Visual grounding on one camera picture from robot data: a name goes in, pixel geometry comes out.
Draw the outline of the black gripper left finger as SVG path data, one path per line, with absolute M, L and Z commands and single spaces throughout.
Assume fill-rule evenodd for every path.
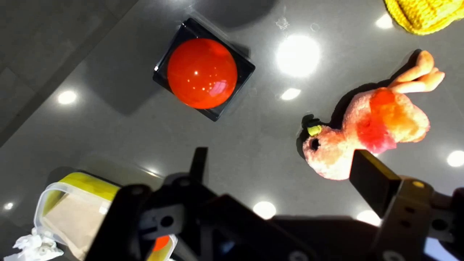
M 168 176 L 158 190 L 121 187 L 86 261 L 147 261 L 164 235 L 176 235 L 199 261 L 266 261 L 268 223 L 203 184 L 206 158 L 197 148 L 190 171 Z

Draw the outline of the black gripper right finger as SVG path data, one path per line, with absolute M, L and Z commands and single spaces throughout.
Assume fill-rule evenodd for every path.
M 422 180 L 400 177 L 368 151 L 354 152 L 350 181 L 382 219 L 370 251 L 374 261 L 434 261 L 425 252 L 428 238 L 463 261 L 463 187 L 442 194 Z

